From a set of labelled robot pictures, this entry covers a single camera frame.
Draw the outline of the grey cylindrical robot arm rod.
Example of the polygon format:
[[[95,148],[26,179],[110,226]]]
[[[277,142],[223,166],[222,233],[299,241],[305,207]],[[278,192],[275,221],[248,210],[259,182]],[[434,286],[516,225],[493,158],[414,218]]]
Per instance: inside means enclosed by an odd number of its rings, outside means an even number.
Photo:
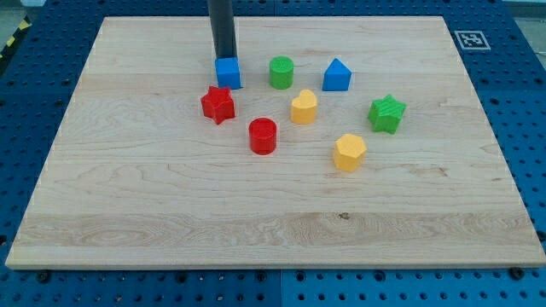
[[[207,0],[207,7],[216,57],[237,57],[233,1]]]

